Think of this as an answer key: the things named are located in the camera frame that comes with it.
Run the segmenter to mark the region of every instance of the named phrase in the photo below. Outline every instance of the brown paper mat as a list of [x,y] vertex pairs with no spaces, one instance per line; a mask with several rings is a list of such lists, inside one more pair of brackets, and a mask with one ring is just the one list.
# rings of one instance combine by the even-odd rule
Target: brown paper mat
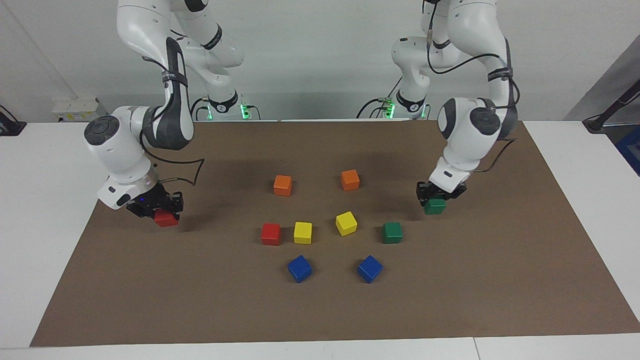
[[[184,190],[180,226],[97,204],[31,345],[640,332],[524,126],[515,136],[427,217],[415,183],[445,145],[434,122],[197,124],[187,149],[158,151],[207,158],[197,188],[167,186]],[[362,187],[345,193],[351,168]],[[293,176],[292,197],[271,193],[277,174]],[[359,225],[341,238],[345,211]],[[314,224],[313,245],[293,244],[295,221]],[[402,243],[380,242],[389,221]],[[265,222],[286,227],[283,245],[260,244]],[[314,274],[296,284],[286,266],[300,254]],[[356,274],[369,254],[385,266],[373,284]]]

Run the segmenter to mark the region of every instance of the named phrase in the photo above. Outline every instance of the green block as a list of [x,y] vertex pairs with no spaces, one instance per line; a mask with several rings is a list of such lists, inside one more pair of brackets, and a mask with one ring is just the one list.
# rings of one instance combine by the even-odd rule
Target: green block
[[424,205],[424,213],[427,215],[440,215],[447,207],[447,202],[443,199],[429,199]]
[[402,227],[399,222],[387,222],[383,227],[385,244],[397,244],[402,241]]

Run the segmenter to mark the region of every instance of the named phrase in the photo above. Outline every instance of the electrical outlet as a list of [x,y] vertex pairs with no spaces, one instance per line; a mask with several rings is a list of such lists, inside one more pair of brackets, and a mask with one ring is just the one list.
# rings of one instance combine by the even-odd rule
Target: electrical outlet
[[54,99],[52,113],[57,122],[89,122],[107,115],[102,104],[94,97],[76,100]]

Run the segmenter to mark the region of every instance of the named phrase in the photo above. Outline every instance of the white table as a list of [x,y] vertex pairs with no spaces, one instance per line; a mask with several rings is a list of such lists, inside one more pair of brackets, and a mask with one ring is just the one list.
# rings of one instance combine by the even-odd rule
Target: white table
[[[638,316],[640,178],[578,122],[525,125]],[[0,138],[0,359],[640,359],[640,334],[28,348],[107,175],[83,129],[29,124]]]

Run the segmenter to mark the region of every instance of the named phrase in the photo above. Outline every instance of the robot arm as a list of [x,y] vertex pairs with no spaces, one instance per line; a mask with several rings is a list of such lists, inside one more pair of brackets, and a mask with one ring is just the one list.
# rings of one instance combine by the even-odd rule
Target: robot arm
[[[172,11],[182,15],[185,29],[198,38],[198,41],[182,39],[184,49],[170,36]],[[192,64],[205,74],[203,69],[208,68],[213,58],[218,63],[225,61],[227,66],[242,62],[243,55],[238,56],[229,41],[222,41],[220,26],[209,19],[205,21],[209,11],[207,3],[201,0],[118,2],[118,34],[145,61],[160,66],[165,102],[158,107],[123,106],[91,121],[84,130],[90,152],[109,170],[109,178],[98,191],[98,197],[112,209],[126,206],[139,217],[152,217],[160,225],[177,224],[182,194],[170,195],[164,189],[143,145],[181,150],[191,141],[193,123],[186,66]],[[209,40],[202,45],[201,39],[206,34]]]
[[215,119],[246,119],[245,100],[242,94],[231,84],[227,68],[238,67],[244,61],[244,53],[236,41],[224,33],[214,20],[211,6],[201,10],[176,9],[176,18],[187,38],[180,42],[184,47],[185,61],[204,81],[208,102],[214,111]]
[[[429,21],[427,60],[434,68],[440,66],[444,51],[455,46],[461,52],[478,59],[488,74],[490,97],[487,99],[453,98],[438,114],[438,127],[447,140],[443,156],[429,177],[429,183],[418,183],[417,195],[422,205],[430,199],[455,199],[465,190],[465,181],[478,167],[497,140],[505,139],[516,126],[515,90],[509,42],[504,38],[496,19],[496,0],[429,0],[433,6],[426,12]],[[446,21],[438,14],[448,11]],[[437,39],[437,26],[445,26],[449,39]],[[433,52],[440,53],[431,61]]]
[[447,30],[448,7],[437,9],[433,17],[433,31],[429,31],[431,11],[422,14],[422,30],[430,37],[406,37],[395,42],[392,49],[394,63],[402,71],[397,92],[394,94],[396,117],[417,119],[424,117],[425,99],[429,90],[429,63],[427,48],[433,43],[429,57],[438,69],[452,67],[462,57],[462,52],[451,44]]

